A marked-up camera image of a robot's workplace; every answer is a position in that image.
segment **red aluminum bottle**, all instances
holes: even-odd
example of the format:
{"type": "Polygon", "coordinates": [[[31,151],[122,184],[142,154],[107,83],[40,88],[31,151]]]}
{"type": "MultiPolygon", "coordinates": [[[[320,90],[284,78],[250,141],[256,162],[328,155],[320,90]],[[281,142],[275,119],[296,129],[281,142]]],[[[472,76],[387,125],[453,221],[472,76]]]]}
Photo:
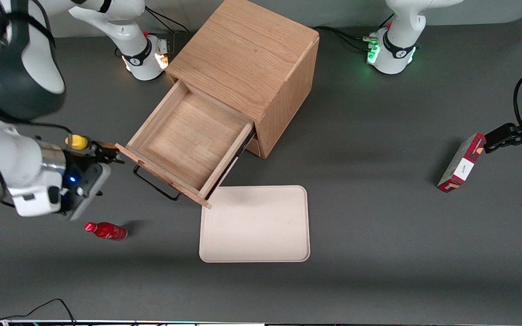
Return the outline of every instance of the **red aluminum bottle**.
{"type": "Polygon", "coordinates": [[[124,240],[128,235],[127,229],[108,223],[107,221],[100,223],[91,223],[91,221],[89,221],[83,229],[88,232],[93,232],[96,237],[110,240],[124,240]]]}

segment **drawer handle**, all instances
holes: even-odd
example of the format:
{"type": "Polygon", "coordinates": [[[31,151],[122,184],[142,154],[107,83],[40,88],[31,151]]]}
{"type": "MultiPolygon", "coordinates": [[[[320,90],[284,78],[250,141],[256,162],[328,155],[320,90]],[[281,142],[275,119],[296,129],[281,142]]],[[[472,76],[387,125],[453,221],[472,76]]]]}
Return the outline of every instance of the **drawer handle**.
{"type": "Polygon", "coordinates": [[[172,201],[177,201],[179,200],[180,198],[180,192],[176,195],[176,197],[173,197],[171,196],[170,194],[167,194],[166,192],[164,192],[161,188],[153,185],[150,181],[146,180],[145,178],[143,178],[143,176],[139,175],[138,174],[138,169],[140,169],[140,165],[136,165],[136,167],[134,167],[134,169],[132,170],[132,173],[134,173],[134,175],[144,181],[146,184],[148,184],[150,187],[152,187],[152,189],[156,190],[157,192],[160,192],[161,195],[165,196],[166,198],[172,200],[172,201]]]}

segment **wooden cabinet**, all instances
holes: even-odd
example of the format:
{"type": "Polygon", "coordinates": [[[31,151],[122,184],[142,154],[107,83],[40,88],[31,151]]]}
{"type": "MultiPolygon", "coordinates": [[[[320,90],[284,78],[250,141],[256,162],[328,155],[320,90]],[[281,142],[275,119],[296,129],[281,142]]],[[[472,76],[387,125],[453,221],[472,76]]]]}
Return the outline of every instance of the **wooden cabinet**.
{"type": "Polygon", "coordinates": [[[210,207],[208,196],[240,149],[248,144],[266,158],[306,99],[318,41],[308,27],[225,0],[166,69],[176,84],[119,148],[210,207]]]}

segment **wooden drawer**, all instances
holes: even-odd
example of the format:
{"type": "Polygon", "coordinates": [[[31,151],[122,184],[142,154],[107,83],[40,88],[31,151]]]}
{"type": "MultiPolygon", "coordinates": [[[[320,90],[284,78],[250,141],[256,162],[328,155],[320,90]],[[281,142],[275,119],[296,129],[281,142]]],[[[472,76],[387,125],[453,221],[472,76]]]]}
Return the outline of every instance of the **wooden drawer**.
{"type": "Polygon", "coordinates": [[[166,73],[244,114],[267,158],[311,91],[319,33],[246,0],[224,0],[166,73]]]}
{"type": "Polygon", "coordinates": [[[197,203],[208,197],[252,138],[253,121],[183,81],[120,152],[197,203]]]}

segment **gray table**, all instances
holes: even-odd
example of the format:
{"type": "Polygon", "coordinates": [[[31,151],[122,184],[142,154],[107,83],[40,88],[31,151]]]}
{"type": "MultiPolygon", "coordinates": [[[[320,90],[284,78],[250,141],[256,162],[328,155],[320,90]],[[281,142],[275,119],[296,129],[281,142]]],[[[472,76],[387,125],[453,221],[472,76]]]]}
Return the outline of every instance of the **gray table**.
{"type": "MultiPolygon", "coordinates": [[[[522,147],[483,155],[459,190],[435,188],[462,140],[514,121],[522,21],[428,27],[420,42],[411,66],[384,76],[321,32],[296,118],[269,159],[247,153],[226,178],[307,189],[307,262],[201,262],[200,206],[166,200],[128,161],[79,221],[0,206],[0,316],[61,297],[80,319],[522,324],[522,147]],[[87,221],[134,221],[135,234],[96,239],[87,221]]],[[[107,38],[58,39],[68,98],[46,120],[131,138],[172,83],[134,80],[113,49],[107,38]]]]}

